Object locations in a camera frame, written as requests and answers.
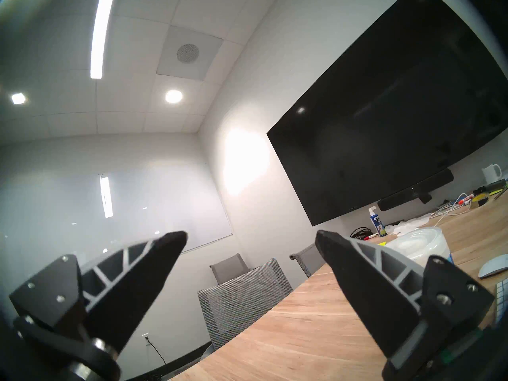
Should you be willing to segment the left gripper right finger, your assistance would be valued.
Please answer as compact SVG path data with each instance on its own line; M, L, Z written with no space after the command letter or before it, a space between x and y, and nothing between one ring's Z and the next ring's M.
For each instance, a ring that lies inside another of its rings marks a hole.
M386 358L383 379L494 379L494 295L441 256L421 265L319 230L316 247Z

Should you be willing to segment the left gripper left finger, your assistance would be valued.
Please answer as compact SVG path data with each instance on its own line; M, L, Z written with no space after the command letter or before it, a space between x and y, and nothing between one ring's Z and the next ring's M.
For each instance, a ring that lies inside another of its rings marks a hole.
M81 270L65 254L20 285L9 298L13 327L25 341L63 357L108 357L92 340L120 353L161 292L188 241L169 232L124 264L121 251Z

